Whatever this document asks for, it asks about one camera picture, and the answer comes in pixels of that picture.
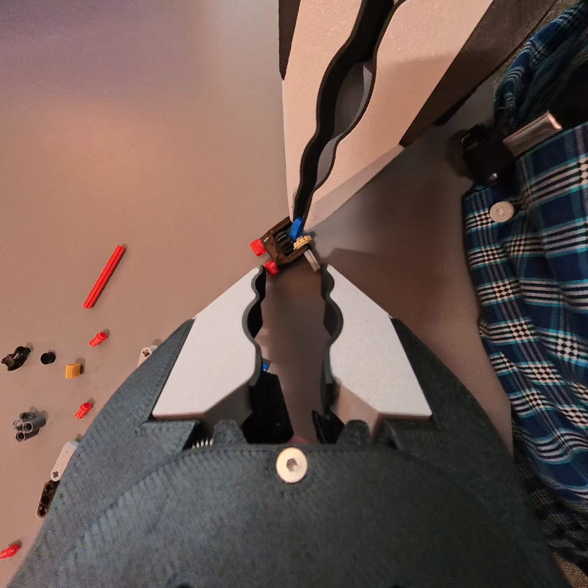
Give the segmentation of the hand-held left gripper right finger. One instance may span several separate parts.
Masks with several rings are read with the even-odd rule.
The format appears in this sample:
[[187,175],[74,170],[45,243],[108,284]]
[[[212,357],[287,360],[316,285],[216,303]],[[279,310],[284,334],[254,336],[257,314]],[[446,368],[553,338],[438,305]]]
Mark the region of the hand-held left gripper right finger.
[[322,408],[341,422],[424,421],[432,410],[391,316],[334,266],[321,269]]

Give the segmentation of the small black lego assembly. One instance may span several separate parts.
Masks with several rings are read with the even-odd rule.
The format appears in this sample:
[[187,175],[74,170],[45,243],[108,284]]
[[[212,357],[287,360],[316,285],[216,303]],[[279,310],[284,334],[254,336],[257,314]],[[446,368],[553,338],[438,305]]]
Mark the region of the small black lego assembly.
[[286,217],[250,244],[257,257],[267,259],[263,267],[270,277],[277,276],[281,269],[299,258],[305,258],[314,272],[320,271],[320,263],[313,252],[313,237],[303,230],[298,240],[294,241],[290,238],[292,223],[293,220]]

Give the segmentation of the long red lego axle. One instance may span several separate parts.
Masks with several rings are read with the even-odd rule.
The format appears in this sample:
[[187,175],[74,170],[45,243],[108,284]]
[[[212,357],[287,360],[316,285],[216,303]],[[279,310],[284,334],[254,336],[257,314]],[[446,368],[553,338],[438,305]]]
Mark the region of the long red lego axle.
[[90,291],[82,305],[82,308],[84,310],[92,309],[94,305],[97,303],[98,299],[100,298],[101,294],[106,288],[109,280],[111,279],[116,268],[118,267],[120,261],[122,260],[124,254],[126,253],[126,250],[127,247],[124,245],[118,245],[115,247],[106,265],[102,269],[98,279],[93,285],[92,290]]

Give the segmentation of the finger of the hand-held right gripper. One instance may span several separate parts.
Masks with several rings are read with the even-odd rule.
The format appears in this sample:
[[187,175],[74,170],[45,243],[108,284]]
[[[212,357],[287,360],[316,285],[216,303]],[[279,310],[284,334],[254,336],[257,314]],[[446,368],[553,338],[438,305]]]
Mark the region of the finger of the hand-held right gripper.
[[391,1],[299,1],[282,40],[286,185],[292,218],[327,218],[353,195],[335,179],[337,149],[366,112]]
[[403,147],[401,138],[467,40],[467,1],[403,1],[362,79],[347,85],[335,131],[320,157],[306,222],[321,222],[361,190]]

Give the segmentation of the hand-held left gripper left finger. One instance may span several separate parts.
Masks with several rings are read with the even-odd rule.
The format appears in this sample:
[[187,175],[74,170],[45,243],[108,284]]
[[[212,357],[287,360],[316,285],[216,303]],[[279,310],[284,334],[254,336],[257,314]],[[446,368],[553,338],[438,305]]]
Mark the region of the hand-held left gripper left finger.
[[266,270],[252,269],[199,312],[166,379],[156,420],[246,420],[262,372]]

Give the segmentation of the short black lego beam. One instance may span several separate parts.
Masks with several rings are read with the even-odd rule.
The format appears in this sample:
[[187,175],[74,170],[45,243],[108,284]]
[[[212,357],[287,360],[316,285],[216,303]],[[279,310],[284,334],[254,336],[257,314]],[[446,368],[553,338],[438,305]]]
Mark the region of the short black lego beam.
[[36,515],[38,518],[45,518],[47,516],[59,483],[60,480],[49,480],[44,484],[40,495],[40,501],[36,510]]

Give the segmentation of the black angled lego connector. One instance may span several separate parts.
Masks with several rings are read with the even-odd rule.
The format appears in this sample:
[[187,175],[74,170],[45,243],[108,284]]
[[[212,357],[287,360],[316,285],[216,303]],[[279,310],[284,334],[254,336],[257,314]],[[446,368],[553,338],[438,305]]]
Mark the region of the black angled lego connector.
[[32,349],[28,346],[17,346],[15,350],[1,359],[1,368],[15,371],[23,366]]

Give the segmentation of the dark grey lego connector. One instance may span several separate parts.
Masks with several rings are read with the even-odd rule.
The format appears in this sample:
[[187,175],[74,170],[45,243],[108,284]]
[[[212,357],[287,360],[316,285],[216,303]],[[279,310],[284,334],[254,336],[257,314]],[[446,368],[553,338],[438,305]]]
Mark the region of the dark grey lego connector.
[[46,423],[46,418],[41,414],[35,412],[20,413],[12,423],[16,441],[24,442],[36,436]]

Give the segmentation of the person in plaid shirt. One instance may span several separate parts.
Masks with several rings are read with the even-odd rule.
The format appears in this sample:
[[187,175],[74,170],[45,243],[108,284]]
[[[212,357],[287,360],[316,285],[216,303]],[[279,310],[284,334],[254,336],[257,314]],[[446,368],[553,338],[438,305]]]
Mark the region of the person in plaid shirt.
[[479,333],[552,549],[587,574],[587,1],[535,33],[462,139]]

